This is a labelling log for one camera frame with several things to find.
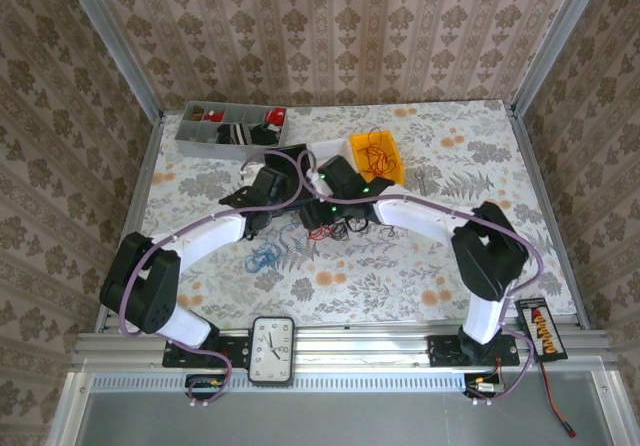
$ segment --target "orange container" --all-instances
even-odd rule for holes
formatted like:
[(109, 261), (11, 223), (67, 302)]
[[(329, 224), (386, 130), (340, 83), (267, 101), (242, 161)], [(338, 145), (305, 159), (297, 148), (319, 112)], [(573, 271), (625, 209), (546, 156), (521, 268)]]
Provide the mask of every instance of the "orange container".
[(376, 176), (371, 170), (372, 163), (375, 163), (376, 159), (381, 157), (381, 155), (378, 155), (376, 149), (380, 148), (386, 155), (386, 159), (383, 163), (380, 163), (379, 169), (389, 171), (378, 176), (391, 179), (404, 186), (404, 165), (402, 164), (402, 159), (398, 153), (398, 148), (393, 140), (391, 131), (374, 130), (370, 133), (353, 134), (349, 139), (351, 141), (353, 157), (356, 160), (356, 166), (364, 179), (371, 181)]

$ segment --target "wall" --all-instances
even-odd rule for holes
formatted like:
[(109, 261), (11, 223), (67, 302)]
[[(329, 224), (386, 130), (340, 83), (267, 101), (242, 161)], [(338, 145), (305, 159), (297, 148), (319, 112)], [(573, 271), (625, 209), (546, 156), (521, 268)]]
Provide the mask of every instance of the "wall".
[(511, 100), (562, 0), (107, 0), (165, 108)]
[(150, 125), (77, 0), (0, 0), (0, 444), (40, 444)]
[(526, 112), (585, 305), (640, 411), (640, 0), (591, 0)]

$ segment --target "cable connector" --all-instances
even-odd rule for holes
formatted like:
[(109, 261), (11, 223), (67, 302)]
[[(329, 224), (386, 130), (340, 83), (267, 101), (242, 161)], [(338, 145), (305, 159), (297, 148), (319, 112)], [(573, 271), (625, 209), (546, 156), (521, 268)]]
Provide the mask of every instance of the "cable connector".
[(571, 425), (567, 421), (562, 421), (562, 427), (567, 432), (570, 438), (575, 438), (578, 433), (571, 427)]
[(504, 384), (481, 382), (475, 385), (475, 389), (477, 389), (480, 393), (503, 393)]

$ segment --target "clock face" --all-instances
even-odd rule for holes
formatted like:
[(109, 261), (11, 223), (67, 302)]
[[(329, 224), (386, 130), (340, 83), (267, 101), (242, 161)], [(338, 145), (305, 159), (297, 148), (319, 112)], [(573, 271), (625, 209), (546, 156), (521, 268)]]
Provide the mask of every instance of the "clock face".
[(257, 318), (253, 323), (249, 379), (287, 383), (293, 374), (294, 324), (291, 318)]

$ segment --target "black mounting plate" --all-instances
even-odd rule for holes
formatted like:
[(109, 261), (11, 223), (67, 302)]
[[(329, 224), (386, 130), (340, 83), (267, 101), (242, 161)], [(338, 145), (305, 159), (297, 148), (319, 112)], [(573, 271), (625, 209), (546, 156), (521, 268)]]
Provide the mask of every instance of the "black mounting plate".
[[(220, 336), (217, 340), (215, 351), (224, 354), (234, 368), (249, 367), (249, 336)], [(221, 359), (213, 356), (189, 353), (175, 344), (166, 343), (162, 366), (165, 368), (224, 368)]]
[[(518, 366), (520, 357), (516, 346), (516, 340), (512, 336), (501, 334), (494, 342), (493, 352), (502, 361), (502, 366)], [(460, 350), (460, 340), (458, 335), (428, 336), (427, 354), (429, 354), (429, 365), (433, 368), (447, 366), (486, 366), (493, 368), (496, 365), (495, 357), (489, 354), (480, 364), (472, 364), (469, 358), (462, 354)]]

